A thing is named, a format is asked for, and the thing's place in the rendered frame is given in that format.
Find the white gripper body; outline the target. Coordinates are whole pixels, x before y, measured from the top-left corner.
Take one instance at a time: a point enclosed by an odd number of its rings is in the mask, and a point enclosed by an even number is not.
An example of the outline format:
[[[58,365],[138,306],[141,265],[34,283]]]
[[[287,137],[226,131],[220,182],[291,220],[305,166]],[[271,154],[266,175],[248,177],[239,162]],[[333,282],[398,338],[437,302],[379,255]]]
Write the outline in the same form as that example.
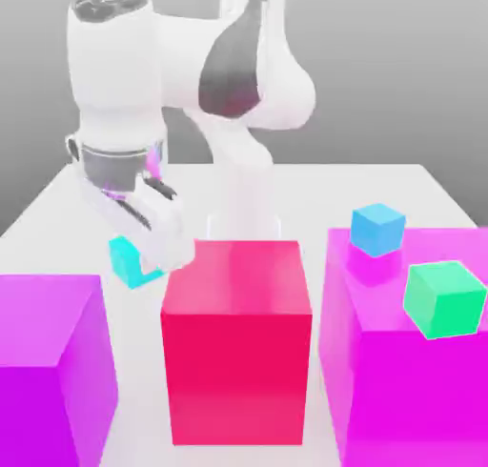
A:
[[[144,172],[131,177],[131,191],[100,189],[82,169],[77,178],[87,203],[154,266],[170,272],[193,261],[194,238],[173,188]]]

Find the small cyan cube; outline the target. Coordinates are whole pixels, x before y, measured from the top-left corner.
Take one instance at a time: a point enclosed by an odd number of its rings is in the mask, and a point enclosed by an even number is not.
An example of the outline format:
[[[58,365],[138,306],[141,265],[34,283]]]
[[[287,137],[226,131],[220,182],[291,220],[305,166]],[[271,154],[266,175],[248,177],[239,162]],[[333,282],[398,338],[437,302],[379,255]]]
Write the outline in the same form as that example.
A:
[[[144,264],[140,252],[124,236],[113,238],[109,250],[113,272],[131,290],[165,274],[157,266]]]

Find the small green cube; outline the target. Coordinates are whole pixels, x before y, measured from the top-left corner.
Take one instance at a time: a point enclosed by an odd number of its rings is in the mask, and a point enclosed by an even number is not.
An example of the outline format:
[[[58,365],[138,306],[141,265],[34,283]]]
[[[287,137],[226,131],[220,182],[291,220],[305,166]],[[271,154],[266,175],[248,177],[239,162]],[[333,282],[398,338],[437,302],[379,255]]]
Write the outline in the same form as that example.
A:
[[[403,310],[428,340],[478,332],[488,288],[461,262],[409,267]]]

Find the small magenta cube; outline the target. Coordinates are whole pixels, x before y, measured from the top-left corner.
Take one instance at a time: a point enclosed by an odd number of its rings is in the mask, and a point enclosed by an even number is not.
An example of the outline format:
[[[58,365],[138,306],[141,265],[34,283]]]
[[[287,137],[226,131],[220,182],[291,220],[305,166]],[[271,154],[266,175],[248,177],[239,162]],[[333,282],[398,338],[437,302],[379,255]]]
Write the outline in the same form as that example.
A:
[[[365,286],[383,284],[401,273],[402,250],[370,256],[349,243],[347,247],[346,267],[350,274]]]

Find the large red box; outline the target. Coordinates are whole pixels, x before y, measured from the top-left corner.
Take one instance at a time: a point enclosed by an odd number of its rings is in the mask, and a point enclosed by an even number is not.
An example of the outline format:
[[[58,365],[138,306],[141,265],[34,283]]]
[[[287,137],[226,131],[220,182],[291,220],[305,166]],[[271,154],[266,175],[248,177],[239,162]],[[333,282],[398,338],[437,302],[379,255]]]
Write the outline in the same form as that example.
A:
[[[200,240],[161,309],[176,445],[298,445],[313,312],[293,240]]]

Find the large purple box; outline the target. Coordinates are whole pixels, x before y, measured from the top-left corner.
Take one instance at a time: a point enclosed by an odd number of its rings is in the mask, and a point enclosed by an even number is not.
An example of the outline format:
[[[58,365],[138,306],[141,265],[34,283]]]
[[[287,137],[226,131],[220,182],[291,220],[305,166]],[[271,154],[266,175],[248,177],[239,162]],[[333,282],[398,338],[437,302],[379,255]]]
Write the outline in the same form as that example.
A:
[[[100,277],[0,275],[0,467],[99,467],[117,401]]]

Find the large magenta box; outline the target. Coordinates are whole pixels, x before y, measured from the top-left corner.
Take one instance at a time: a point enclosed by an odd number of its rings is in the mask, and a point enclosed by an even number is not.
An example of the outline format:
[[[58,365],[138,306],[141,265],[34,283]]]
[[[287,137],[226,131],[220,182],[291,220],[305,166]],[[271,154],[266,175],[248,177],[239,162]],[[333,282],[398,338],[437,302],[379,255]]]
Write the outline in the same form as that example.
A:
[[[488,285],[488,229],[409,229],[401,273],[368,287],[328,233],[319,358],[341,467],[488,467],[488,310],[475,335],[428,340],[402,301],[408,268],[462,262]]]

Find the small blue cube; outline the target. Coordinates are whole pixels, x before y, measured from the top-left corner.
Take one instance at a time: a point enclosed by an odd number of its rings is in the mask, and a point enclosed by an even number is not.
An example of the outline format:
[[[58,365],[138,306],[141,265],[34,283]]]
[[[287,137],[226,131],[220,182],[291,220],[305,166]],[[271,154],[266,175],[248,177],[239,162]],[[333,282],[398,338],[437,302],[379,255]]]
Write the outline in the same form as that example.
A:
[[[402,244],[406,216],[382,203],[353,210],[351,244],[370,257],[397,251]]]

